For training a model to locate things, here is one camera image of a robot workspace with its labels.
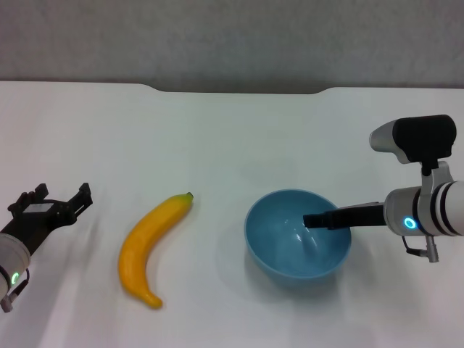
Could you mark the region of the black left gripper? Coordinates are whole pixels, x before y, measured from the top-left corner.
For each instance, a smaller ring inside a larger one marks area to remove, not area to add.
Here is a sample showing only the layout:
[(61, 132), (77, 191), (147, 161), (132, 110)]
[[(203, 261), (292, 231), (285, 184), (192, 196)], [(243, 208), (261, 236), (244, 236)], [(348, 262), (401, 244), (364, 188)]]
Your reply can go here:
[(1, 230), (1, 236), (20, 241), (30, 256), (52, 231), (74, 224), (79, 215), (93, 204), (90, 186), (83, 183), (78, 193), (68, 202), (46, 200), (45, 204), (51, 204), (47, 211), (25, 211), (32, 204), (43, 203), (48, 194), (45, 183), (39, 184), (34, 191), (21, 193), (18, 200), (8, 206), (12, 220)]

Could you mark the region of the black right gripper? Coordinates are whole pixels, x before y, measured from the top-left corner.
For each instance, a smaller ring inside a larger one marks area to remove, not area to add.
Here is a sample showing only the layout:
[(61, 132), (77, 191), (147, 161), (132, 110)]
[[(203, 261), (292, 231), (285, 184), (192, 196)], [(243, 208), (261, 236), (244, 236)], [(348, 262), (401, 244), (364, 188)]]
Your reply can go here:
[(305, 228), (327, 228), (329, 230), (383, 226), (385, 225), (384, 204), (371, 202), (338, 208), (329, 213), (303, 215), (303, 223)]

